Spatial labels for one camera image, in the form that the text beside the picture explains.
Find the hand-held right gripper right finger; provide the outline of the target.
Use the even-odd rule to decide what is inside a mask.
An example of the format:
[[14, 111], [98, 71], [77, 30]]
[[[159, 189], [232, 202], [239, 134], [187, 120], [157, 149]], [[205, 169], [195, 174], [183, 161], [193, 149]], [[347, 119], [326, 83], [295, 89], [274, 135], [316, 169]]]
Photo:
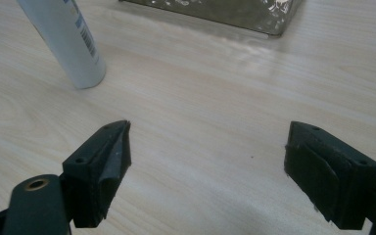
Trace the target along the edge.
[[320, 127], [290, 124], [285, 172], [326, 220], [358, 230], [376, 186], [376, 162]]

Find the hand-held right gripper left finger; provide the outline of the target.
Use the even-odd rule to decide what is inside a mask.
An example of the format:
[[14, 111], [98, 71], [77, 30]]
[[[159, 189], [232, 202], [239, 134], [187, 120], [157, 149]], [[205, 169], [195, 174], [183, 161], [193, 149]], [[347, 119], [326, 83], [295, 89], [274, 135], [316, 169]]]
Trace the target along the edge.
[[63, 162], [69, 218], [76, 228], [95, 228], [131, 166], [128, 120], [102, 126]]

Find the white cylindrical bottle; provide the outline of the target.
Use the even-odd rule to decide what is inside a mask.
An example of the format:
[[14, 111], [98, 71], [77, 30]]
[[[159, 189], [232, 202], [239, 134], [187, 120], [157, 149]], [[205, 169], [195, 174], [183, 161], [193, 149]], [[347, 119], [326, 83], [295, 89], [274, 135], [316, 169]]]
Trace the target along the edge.
[[76, 88], [103, 80], [106, 64], [75, 0], [17, 2]]

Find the clear plastic box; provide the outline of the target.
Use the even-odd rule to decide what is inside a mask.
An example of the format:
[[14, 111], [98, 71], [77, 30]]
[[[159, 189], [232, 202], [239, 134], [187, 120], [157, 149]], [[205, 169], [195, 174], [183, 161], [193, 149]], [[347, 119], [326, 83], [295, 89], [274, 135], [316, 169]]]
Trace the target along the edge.
[[119, 0], [281, 36], [303, 0]]

